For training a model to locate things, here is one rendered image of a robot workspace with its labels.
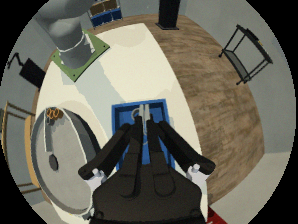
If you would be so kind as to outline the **blue plastic crate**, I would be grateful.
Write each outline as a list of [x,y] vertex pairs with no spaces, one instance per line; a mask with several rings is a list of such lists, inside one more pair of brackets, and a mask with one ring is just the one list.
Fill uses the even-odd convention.
[[[112,105],[112,136],[116,133],[116,131],[120,128],[120,126],[124,123],[130,123],[131,125],[134,124],[134,121],[131,117],[131,112],[139,108],[140,105],[144,104],[144,111],[145,111],[145,104],[149,104],[149,113],[153,114],[153,120],[156,123],[159,121],[166,121],[170,125],[168,109],[166,104],[166,99],[156,99],[156,100],[147,100],[147,101],[138,101],[138,102],[130,102],[130,103],[123,103],[123,104],[116,104]],[[165,153],[165,158],[167,161],[167,165],[170,165],[172,168],[175,169],[175,159],[172,157],[168,149],[165,147],[163,142],[160,140],[160,145],[162,151]],[[123,159],[125,153],[128,151],[128,147],[124,151],[124,154],[121,156],[120,160],[116,165],[116,171],[122,168]],[[150,163],[149,157],[149,150],[148,150],[148,143],[143,145],[143,159],[142,164]]]

